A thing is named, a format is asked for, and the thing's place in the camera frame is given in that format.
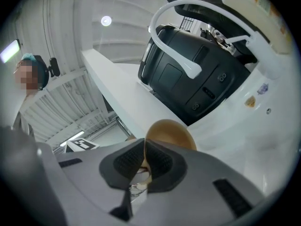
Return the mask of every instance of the black slot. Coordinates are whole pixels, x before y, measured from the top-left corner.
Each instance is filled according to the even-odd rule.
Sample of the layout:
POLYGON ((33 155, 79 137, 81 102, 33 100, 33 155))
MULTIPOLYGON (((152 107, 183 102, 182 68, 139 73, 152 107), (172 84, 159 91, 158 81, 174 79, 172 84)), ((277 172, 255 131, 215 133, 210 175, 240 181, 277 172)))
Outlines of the black slot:
POLYGON ((65 168, 65 167, 69 167, 69 166, 72 166, 72 165, 80 163, 80 162, 82 162, 81 159, 74 158, 74 159, 67 160, 67 161, 61 161, 58 164, 61 166, 61 168, 65 168))
POLYGON ((66 152, 67 153, 73 153, 74 151, 67 145, 66 146, 66 152))
POLYGON ((209 90, 207 87, 203 87, 202 90, 208 95, 212 100, 215 99, 215 94, 209 90))
POLYGON ((127 222, 133 216, 132 205, 131 205, 131 193, 129 189, 125 191, 122 204, 119 207, 114 208, 111 215, 127 222))
POLYGON ((213 182, 215 188, 238 218, 252 209, 251 205, 243 198, 234 186, 226 179, 218 179, 213 182))
POLYGON ((198 53, 197 57, 194 59, 194 62, 198 65, 200 65, 203 60, 206 58, 207 54, 209 52, 209 49, 205 46, 203 46, 200 50, 200 52, 198 53))

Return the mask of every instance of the ceiling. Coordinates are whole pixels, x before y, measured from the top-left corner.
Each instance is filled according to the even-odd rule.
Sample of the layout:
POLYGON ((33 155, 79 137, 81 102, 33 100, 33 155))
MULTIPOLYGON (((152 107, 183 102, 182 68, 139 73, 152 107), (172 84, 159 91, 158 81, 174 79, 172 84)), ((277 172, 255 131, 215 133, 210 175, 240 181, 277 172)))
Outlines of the ceiling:
MULTIPOLYGON (((24 53, 41 55, 47 66, 56 57, 61 75, 26 99, 21 113, 37 141, 53 148, 84 131, 94 138, 117 115, 90 78, 80 56, 81 0, 23 0, 2 28, 1 51, 14 39, 21 51, 7 62, 13 70, 24 53)), ((94 0, 93 48, 115 63, 139 64, 150 38, 148 25, 166 0, 94 0), (102 26, 103 16, 112 23, 102 26)))

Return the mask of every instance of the black device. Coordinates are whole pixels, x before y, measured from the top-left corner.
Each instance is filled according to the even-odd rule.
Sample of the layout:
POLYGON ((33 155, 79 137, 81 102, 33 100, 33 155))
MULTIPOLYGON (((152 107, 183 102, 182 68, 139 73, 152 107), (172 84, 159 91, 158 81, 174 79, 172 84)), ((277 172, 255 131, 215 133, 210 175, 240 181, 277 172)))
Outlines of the black device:
MULTIPOLYGON (((236 17, 238 17, 240 20, 242 20, 244 23, 246 23, 249 27, 251 27, 254 31, 258 31, 262 34, 262 36, 269 41, 266 36, 256 27, 254 26, 249 20, 247 20, 244 16, 242 16, 240 13, 235 11, 234 9, 228 7, 227 5, 223 4, 222 0, 202 0, 209 2, 211 4, 214 4, 218 7, 221 7, 222 9, 232 13, 236 17)), ((220 31, 226 38, 241 36, 241 35, 248 35, 249 34, 241 28, 239 25, 237 25, 235 22, 230 20, 229 18, 225 17, 224 15, 215 12, 209 8, 205 8, 199 5, 179 5, 174 7, 176 13, 191 17, 194 19, 197 19, 199 21, 202 21, 204 23, 210 24, 213 28, 220 31)), ((251 53, 251 51, 246 47, 246 41, 238 41, 233 43, 234 47, 238 50, 238 52, 241 53, 242 56, 246 56, 242 61, 246 63, 255 63, 257 62, 257 59, 255 56, 251 53)))
POLYGON ((34 55, 34 57, 43 68, 43 73, 44 73, 43 83, 42 83, 42 87, 40 88, 40 90, 42 90, 48 84, 49 72, 50 72, 51 77, 54 77, 54 76, 58 77, 58 76, 60 76, 61 72, 60 72, 60 69, 58 67, 56 58, 51 58, 49 60, 50 66, 47 67, 44 60, 42 59, 42 57, 40 55, 34 55))
POLYGON ((50 58, 49 63, 50 63, 50 66, 48 67, 48 69, 50 71, 51 77, 60 76, 61 72, 60 72, 60 69, 58 68, 56 58, 50 58))
POLYGON ((189 78, 182 67, 150 39, 140 64, 138 78, 152 87, 153 94, 186 125, 198 121, 228 98, 250 72, 215 42, 173 26, 156 28, 169 47, 201 66, 189 78))

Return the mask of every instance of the white curved bar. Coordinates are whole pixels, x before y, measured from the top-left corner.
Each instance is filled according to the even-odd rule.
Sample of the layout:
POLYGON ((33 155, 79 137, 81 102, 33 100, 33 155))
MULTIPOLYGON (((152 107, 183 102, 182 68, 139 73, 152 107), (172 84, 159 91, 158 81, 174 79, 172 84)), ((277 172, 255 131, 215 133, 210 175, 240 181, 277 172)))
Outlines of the white curved bar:
POLYGON ((230 44, 230 43, 235 43, 235 42, 241 41, 241 40, 249 41, 249 39, 250 39, 249 36, 247 36, 247 35, 242 35, 242 36, 237 36, 237 37, 225 39, 225 43, 230 44))
POLYGON ((202 68, 198 64, 196 64, 196 63, 190 61, 189 59, 185 58, 184 56, 180 55, 178 52, 176 52, 175 50, 173 50, 172 48, 167 46, 165 43, 163 43, 159 39, 159 37, 156 33, 156 22, 157 22, 158 18, 160 17, 160 15, 162 13, 164 13, 169 8, 172 8, 172 7, 178 6, 178 5, 184 5, 184 4, 194 4, 194 5, 199 5, 199 6, 203 6, 203 7, 206 7, 206 8, 210 8, 213 11, 216 11, 220 14, 223 14, 227 18, 229 18, 232 21, 234 21, 235 23, 237 23, 244 30, 246 30, 251 36, 254 34, 254 31, 248 25, 246 25, 243 21, 241 21, 240 19, 235 17, 233 14, 231 14, 230 12, 228 12, 228 11, 226 11, 226 10, 216 6, 216 5, 213 5, 213 4, 205 2, 205 1, 201 1, 201 0, 177 0, 177 1, 167 3, 166 5, 161 7, 155 13, 153 18, 151 19, 151 22, 150 22, 150 35, 151 35, 154 43, 161 50, 163 50, 165 53, 167 53, 170 57, 175 59, 180 64, 180 66, 183 68, 183 70, 186 72, 186 74, 189 78, 192 78, 192 79, 196 78, 199 75, 199 73, 202 71, 202 68))

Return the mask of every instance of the gray panel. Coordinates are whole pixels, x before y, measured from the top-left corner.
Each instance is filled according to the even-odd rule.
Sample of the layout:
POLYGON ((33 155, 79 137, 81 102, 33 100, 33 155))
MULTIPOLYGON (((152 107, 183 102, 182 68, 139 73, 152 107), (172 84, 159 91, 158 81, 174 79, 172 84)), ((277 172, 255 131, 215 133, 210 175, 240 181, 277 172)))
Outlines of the gray panel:
MULTIPOLYGON (((50 146, 43 143, 39 143, 38 146, 42 151, 41 156, 44 168, 46 169, 46 175, 55 194, 60 200, 68 225, 128 225, 127 223, 102 211, 99 207, 93 204, 86 195, 79 191, 77 186, 66 177, 65 173, 60 168, 50 146)), ((94 151, 95 150, 78 153, 90 153, 94 151)), ((59 156, 63 161, 63 155, 66 155, 65 159, 67 160, 68 158, 72 158, 72 154, 78 153, 60 154, 59 156)))
POLYGON ((137 140, 124 142, 117 145, 98 147, 94 150, 60 154, 57 160, 66 161, 79 158, 83 162, 63 168, 66 177, 78 190, 94 205, 110 212, 122 204, 124 191, 108 186, 99 171, 100 162, 107 155, 124 148, 137 140))
POLYGON ((255 186, 218 159, 168 143, 156 143, 181 154, 188 171, 172 191, 148 194, 131 223, 142 226, 217 226, 233 221, 235 216, 212 183, 220 178, 228 179, 252 206, 263 199, 255 186))

